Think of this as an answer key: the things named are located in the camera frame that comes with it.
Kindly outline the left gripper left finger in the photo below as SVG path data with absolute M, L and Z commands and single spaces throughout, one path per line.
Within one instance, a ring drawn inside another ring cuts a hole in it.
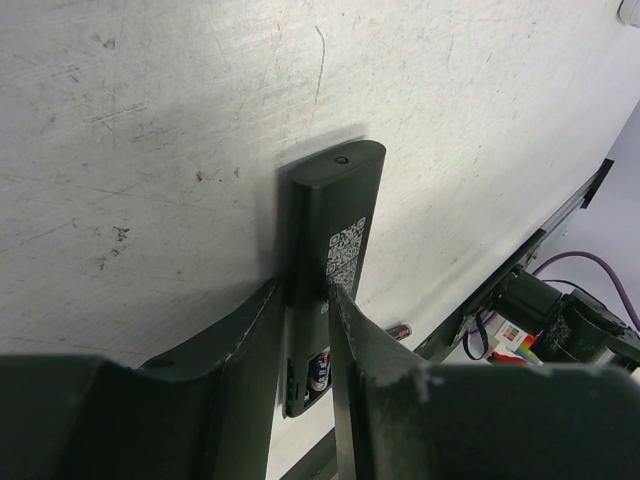
M 1 359 L 5 479 L 262 479 L 283 289 L 129 368 L 86 355 Z

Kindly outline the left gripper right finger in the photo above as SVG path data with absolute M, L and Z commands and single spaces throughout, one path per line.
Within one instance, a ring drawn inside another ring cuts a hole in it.
M 635 479 L 639 386 L 617 367 L 434 364 L 337 284 L 329 336 L 343 479 Z

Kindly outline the black remote control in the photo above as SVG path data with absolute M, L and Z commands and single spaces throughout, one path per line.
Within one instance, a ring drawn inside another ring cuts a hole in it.
M 283 410 L 295 418 L 330 388 L 314 392 L 309 362 L 330 351 L 328 286 L 356 296 L 386 148 L 355 140 L 298 162 L 288 176 L 285 237 L 286 381 Z

